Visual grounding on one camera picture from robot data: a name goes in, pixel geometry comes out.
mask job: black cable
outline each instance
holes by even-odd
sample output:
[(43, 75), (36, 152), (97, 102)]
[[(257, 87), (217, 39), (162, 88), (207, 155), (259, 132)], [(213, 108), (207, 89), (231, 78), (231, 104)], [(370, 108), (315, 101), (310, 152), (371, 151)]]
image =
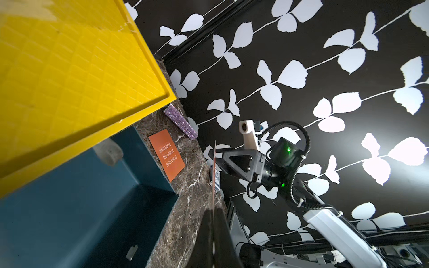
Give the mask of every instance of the black cable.
[(238, 242), (238, 243), (236, 244), (236, 248), (235, 248), (235, 250), (237, 250), (237, 246), (238, 246), (240, 243), (245, 244), (246, 242)]
[[(293, 167), (291, 173), (287, 175), (288, 177), (290, 177), (290, 179), (288, 180), (289, 181), (289, 193), (288, 193), (288, 195), (289, 195), (290, 199), (292, 200), (292, 202), (295, 203), (296, 206), (298, 206), (299, 202), (293, 196), (293, 182), (295, 181), (296, 172), (298, 171), (299, 167), (302, 165), (302, 162), (304, 162), (304, 159), (307, 157), (307, 155), (310, 151), (311, 140), (310, 140), (310, 136), (308, 135), (308, 132), (305, 130), (305, 128), (303, 126), (301, 126), (300, 124), (293, 122), (293, 121), (282, 121), (279, 123), (275, 123), (274, 125), (271, 125), (271, 126), (267, 127), (264, 131), (262, 131), (260, 136), (263, 137), (270, 130), (273, 130), (274, 128), (279, 127), (279, 126), (283, 126), (283, 125), (291, 125), (291, 126), (297, 127), (305, 137), (305, 149), (304, 149), (303, 153), (298, 156), (299, 160), (296, 162), (296, 165)], [(354, 230), (354, 232), (359, 237), (361, 237), (364, 240), (366, 239), (365, 235), (361, 231), (359, 231), (355, 225), (353, 225), (351, 222), (349, 222), (343, 215), (340, 215), (338, 210), (336, 210), (335, 207), (333, 207), (331, 205), (301, 204), (300, 207), (302, 207), (304, 209), (308, 209), (308, 210), (329, 209), (329, 210), (333, 211), (334, 214), (336, 216), (338, 216), (346, 225), (348, 225), (352, 230)]]

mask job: white plastic part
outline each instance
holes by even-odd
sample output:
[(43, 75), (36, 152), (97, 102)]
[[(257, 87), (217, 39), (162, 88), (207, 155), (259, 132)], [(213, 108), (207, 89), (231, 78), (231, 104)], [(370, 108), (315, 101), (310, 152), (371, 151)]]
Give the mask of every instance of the white plastic part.
[(258, 140), (255, 135), (255, 127), (253, 120), (240, 121), (240, 133), (243, 134), (244, 149), (246, 150), (259, 150)]
[(329, 241), (353, 267), (386, 268), (381, 256), (330, 210), (310, 210), (304, 219)]

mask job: yellow tray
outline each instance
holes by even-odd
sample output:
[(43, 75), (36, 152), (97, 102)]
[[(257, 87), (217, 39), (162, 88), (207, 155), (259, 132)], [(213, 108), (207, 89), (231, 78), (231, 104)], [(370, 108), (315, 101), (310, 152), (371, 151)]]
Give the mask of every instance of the yellow tray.
[(122, 0), (1, 0), (0, 198), (176, 99)]

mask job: purple glitter tube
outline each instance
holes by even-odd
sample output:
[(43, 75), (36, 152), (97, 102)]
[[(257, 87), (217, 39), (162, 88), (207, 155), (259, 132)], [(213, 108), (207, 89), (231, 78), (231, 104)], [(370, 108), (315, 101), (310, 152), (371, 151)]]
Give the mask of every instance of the purple glitter tube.
[(169, 104), (166, 108), (162, 108), (164, 114), (170, 118), (171, 121), (190, 138), (191, 141), (198, 137), (198, 133), (190, 126), (188, 121), (183, 117), (173, 104)]

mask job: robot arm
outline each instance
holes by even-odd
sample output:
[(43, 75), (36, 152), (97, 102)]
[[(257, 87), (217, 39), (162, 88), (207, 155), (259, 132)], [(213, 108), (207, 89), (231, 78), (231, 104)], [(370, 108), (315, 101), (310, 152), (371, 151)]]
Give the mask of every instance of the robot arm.
[(324, 204), (302, 181), (295, 179), (296, 171), (310, 151), (310, 138), (305, 129), (295, 122), (284, 121), (267, 128), (260, 136), (281, 125), (292, 125), (302, 131), (306, 139), (304, 150), (280, 138), (267, 157), (259, 150), (253, 121), (246, 120), (239, 123), (244, 149), (223, 149), (217, 166), (229, 175), (249, 181), (247, 195), (250, 198), (257, 195), (256, 191), (250, 195), (251, 184), (278, 187), (278, 194), (294, 212), (301, 214), (353, 267), (386, 268), (376, 248), (366, 242), (365, 236), (341, 212)]

